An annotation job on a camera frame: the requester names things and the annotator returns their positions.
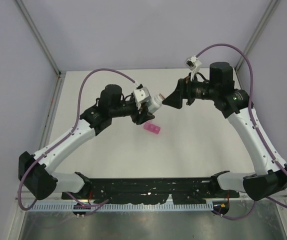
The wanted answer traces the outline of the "white pill bottle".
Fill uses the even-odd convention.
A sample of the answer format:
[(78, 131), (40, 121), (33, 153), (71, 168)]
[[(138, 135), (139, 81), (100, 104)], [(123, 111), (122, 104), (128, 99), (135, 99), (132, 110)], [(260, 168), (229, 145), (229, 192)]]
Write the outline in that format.
[(152, 97), (147, 102), (148, 112), (153, 114), (157, 110), (159, 110), (162, 107), (162, 105), (163, 105), (163, 100), (164, 99), (165, 99), (165, 97), (161, 93), (158, 93), (157, 95)]

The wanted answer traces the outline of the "pink weekly pill organizer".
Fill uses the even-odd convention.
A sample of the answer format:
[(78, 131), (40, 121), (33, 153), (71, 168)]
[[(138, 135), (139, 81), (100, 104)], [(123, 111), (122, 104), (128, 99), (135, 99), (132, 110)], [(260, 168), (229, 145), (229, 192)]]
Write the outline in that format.
[(151, 132), (153, 134), (158, 135), (161, 131), (161, 127), (152, 123), (151, 121), (147, 121), (144, 123), (143, 128), (148, 131)]

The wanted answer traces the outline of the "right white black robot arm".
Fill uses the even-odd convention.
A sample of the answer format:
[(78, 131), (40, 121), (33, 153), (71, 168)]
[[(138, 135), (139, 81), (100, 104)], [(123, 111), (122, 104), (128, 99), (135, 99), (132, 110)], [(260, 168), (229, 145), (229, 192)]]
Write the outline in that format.
[(287, 163), (277, 153), (263, 130), (249, 95), (235, 88), (233, 67), (227, 62), (209, 66), (209, 80), (198, 81), (198, 66), (188, 61), (191, 73), (177, 81), (175, 90), (163, 104), (181, 109), (183, 101), (191, 105), (195, 100), (210, 100), (241, 138), (253, 164), (253, 173), (223, 171), (212, 176), (210, 193), (223, 196), (228, 190), (246, 193), (259, 201), (287, 188)]

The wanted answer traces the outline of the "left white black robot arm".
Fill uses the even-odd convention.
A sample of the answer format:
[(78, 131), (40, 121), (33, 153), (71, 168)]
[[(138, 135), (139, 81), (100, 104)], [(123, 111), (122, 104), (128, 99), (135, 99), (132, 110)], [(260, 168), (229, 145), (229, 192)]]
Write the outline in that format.
[(56, 168), (78, 147), (109, 127), (114, 118), (129, 116), (136, 125), (154, 119), (153, 114), (162, 106), (163, 99), (160, 94), (152, 97), (146, 87), (139, 87), (126, 100), (119, 85), (107, 85), (96, 104), (79, 114), (70, 130), (34, 154), (21, 154), (19, 180), (37, 200), (56, 192), (87, 198), (91, 191), (87, 177), (79, 172), (58, 173)]

